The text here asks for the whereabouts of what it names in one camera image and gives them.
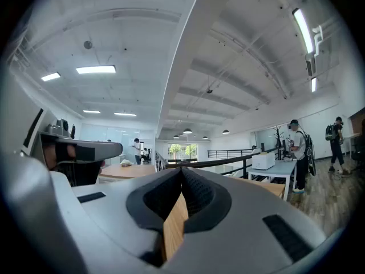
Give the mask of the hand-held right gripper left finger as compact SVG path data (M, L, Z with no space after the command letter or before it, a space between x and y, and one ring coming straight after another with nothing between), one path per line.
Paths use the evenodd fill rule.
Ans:
M52 172L56 200L86 268L152 268L139 257L153 246L157 232L141 229L127 211L129 193L169 171L128 180L71 187Z

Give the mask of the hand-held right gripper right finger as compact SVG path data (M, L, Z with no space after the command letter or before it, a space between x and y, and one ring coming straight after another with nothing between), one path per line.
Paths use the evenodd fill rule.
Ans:
M230 211L213 229L188 233L175 254L163 265L169 273L273 273L293 264L292 258L265 224L278 216L309 247L326 240L307 215L254 181L195 169L195 173L230 193Z

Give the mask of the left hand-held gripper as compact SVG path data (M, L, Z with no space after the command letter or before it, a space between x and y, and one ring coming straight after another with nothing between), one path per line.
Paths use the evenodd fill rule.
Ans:
M56 143L75 147L76 159L62 161L53 170L66 175L71 186L94 184L103 161L123 151L120 143L71 138L66 120L58 119L47 107L35 103L23 90L7 91L5 151L32 157L47 168L43 147Z

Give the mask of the person's left hand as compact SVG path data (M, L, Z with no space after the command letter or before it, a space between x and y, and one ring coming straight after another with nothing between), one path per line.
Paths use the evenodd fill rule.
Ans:
M44 160L47 168L55 170L58 163L76 159L76 151L73 145L65 143L50 144L43 147Z

